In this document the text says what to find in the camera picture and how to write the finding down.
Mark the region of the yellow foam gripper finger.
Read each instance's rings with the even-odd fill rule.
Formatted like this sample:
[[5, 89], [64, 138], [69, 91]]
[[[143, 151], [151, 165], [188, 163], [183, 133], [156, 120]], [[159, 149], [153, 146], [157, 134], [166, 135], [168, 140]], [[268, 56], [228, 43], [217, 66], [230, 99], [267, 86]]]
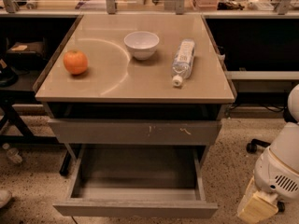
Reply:
[[251, 178], [237, 207], [237, 216], [247, 224], [258, 224], [278, 212], [278, 195], [260, 190]]

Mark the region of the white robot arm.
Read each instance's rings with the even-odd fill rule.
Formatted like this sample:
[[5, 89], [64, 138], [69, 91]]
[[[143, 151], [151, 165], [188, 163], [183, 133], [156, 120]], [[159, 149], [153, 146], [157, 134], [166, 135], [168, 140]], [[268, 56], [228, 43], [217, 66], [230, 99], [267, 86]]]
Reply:
[[272, 143], [253, 139], [248, 152], [264, 147], [253, 177], [237, 208], [247, 224], [257, 224], [285, 209], [284, 203], [299, 200], [299, 85], [289, 94], [286, 124]]

